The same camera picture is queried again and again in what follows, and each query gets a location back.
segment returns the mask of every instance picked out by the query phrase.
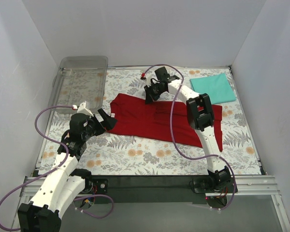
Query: cable connector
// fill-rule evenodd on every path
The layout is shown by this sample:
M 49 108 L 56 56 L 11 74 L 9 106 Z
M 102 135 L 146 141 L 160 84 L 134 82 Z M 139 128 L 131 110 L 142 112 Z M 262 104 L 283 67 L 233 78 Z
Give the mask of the cable connector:
M 145 78 L 145 73 L 142 73 L 142 75 L 141 75 L 141 80 L 146 80 L 146 78 Z

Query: transparent container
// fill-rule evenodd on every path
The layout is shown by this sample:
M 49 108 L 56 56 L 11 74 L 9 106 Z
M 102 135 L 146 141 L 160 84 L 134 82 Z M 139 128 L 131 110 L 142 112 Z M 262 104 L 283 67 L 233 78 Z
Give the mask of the transparent container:
M 90 103 L 94 113 L 102 106 L 108 58 L 105 56 L 66 57 L 53 81 L 48 106 Z M 71 113 L 69 109 L 56 109 Z

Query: table surface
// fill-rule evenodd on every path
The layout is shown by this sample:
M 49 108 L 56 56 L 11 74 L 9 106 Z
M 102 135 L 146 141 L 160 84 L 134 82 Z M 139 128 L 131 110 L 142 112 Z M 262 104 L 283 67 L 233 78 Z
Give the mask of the table surface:
M 109 69 L 107 71 L 103 109 L 110 114 L 110 102 L 118 93 L 145 99 L 145 81 L 140 80 L 144 68 Z M 221 153 L 232 166 L 235 174 L 261 174 L 258 154 L 254 147 L 245 115 L 241 108 L 234 81 L 229 69 L 182 68 L 186 77 L 184 84 L 190 87 L 191 78 L 206 77 L 225 73 L 236 95 L 236 101 L 219 104 L 223 107 L 221 130 L 223 151 Z M 171 101 L 173 95 L 163 93 L 159 101 Z M 70 115 L 54 113 L 50 119 L 48 136 L 60 140 L 69 129 Z M 50 170 L 58 145 L 47 141 L 42 147 L 39 174 Z M 181 145 L 179 148 L 191 157 L 204 155 L 199 147 Z M 190 161 L 181 157 L 170 142 L 137 136 L 121 136 L 104 133 L 87 142 L 78 168 L 86 168 L 96 175 L 196 175 L 207 174 L 206 160 Z

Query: red shirt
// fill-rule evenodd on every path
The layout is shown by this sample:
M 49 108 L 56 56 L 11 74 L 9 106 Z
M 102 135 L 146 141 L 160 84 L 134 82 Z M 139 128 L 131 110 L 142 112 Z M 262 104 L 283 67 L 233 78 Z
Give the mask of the red shirt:
M 145 104 L 143 99 L 119 93 L 111 102 L 111 113 L 115 114 L 118 122 L 109 132 L 171 142 L 171 105 L 171 101 Z M 212 107 L 215 116 L 215 138 L 219 150 L 222 151 L 222 106 Z M 198 135 L 188 123 L 186 105 L 183 102 L 175 102 L 174 105 L 173 133 L 177 143 L 202 147 Z

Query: white wall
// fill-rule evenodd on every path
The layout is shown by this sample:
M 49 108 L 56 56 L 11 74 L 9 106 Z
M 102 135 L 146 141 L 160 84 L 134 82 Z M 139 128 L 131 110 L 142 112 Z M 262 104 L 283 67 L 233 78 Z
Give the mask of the white wall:
M 290 0 L 267 0 L 233 70 L 262 164 L 276 176 L 290 219 Z
M 232 64 L 265 0 L 23 0 L 57 64 Z
M 56 71 L 22 1 L 0 0 L 0 199 L 34 169 L 42 142 L 34 119 L 47 106 Z M 46 121 L 41 118 L 41 129 Z M 12 224 L 18 200 L 19 191 L 3 203 L 5 226 Z

